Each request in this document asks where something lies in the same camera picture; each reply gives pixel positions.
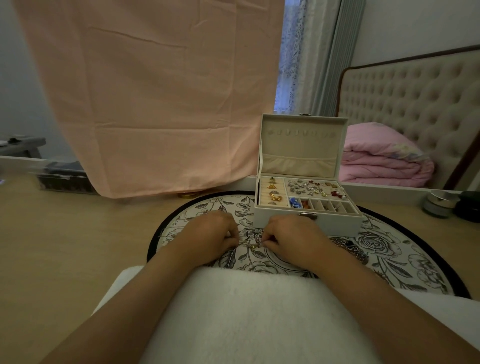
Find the tufted headboard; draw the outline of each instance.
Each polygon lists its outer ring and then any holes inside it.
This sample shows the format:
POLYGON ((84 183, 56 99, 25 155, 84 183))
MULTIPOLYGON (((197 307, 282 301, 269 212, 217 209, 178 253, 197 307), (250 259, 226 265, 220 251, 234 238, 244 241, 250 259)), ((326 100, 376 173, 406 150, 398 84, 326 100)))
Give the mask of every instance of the tufted headboard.
POLYGON ((458 188, 480 169, 480 46, 347 68, 336 114, 394 128, 435 162, 428 187, 458 188))

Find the wall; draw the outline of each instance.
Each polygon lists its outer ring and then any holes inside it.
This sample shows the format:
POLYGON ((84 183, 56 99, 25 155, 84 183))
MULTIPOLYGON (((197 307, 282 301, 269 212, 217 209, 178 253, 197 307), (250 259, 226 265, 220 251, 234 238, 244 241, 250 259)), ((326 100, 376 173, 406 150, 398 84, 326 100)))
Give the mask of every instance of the wall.
POLYGON ((480 0, 367 0, 352 66, 480 44, 480 0))
POLYGON ((45 158, 73 157, 43 93, 10 0, 0 0, 0 135, 42 136, 45 158))

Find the open jewelry box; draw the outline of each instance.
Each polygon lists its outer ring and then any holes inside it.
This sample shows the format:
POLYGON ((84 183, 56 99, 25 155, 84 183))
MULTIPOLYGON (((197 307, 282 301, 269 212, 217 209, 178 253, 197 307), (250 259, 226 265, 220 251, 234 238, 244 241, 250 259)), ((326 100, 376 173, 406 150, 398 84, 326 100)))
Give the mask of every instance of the open jewelry box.
POLYGON ((363 215, 338 182, 347 118, 262 115, 253 225, 298 214, 327 235, 355 236, 363 215))

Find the jewelry box lid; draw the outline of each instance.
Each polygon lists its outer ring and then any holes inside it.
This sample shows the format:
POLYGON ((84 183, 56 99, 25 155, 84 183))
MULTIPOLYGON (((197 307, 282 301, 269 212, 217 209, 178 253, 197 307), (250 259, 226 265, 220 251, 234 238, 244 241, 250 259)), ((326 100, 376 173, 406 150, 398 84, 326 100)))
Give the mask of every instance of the jewelry box lid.
POLYGON ((348 118, 263 114, 258 174, 338 179, 348 118))

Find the black placemat border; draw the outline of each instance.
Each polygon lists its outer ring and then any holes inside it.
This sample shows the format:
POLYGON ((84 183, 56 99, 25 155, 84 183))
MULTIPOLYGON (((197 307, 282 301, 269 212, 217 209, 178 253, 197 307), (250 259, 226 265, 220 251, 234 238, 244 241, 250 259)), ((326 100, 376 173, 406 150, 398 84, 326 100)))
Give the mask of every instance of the black placemat border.
MULTIPOLYGON (((179 208, 177 208, 175 211, 173 211, 170 215, 168 215, 160 224, 158 229, 155 231, 155 234, 152 237, 152 240, 150 241, 150 244, 148 246, 148 252, 147 252, 147 263, 152 259, 152 257, 156 253, 156 249, 158 246, 158 241, 160 240, 160 236, 163 233, 163 230, 168 226, 168 224, 177 216, 179 215, 183 210, 189 208, 192 205, 195 205, 198 202, 201 202, 205 199, 208 198, 214 198, 214 197, 220 197, 220 196, 225 196, 225 195, 232 195, 232 194, 247 194, 247 195, 255 195, 254 192, 252 191, 242 191, 242 190, 237 190, 237 191, 221 191, 221 192, 215 192, 213 194, 206 194, 200 197, 197 197, 191 201, 186 202, 179 208)), ((468 292, 468 289, 466 288, 465 284, 463 283, 462 279, 458 276, 458 274, 455 272, 455 270, 431 247, 427 244, 426 241, 421 239, 418 235, 412 233, 410 230, 404 228, 402 225, 399 223, 377 213, 374 211, 371 211, 367 208, 358 206, 361 212, 364 212, 366 214, 369 214, 370 216, 373 216, 374 218, 379 219, 382 222, 387 223, 394 229, 397 229, 399 232, 404 234, 406 237, 408 237, 410 240, 412 240, 416 245, 418 245, 425 253, 428 254, 428 256, 438 265, 438 267, 442 270, 442 272, 445 274, 446 278, 448 279, 448 282, 452 286, 453 292, 455 296, 458 297, 464 297, 464 298, 469 298, 471 299, 470 293, 468 292)))

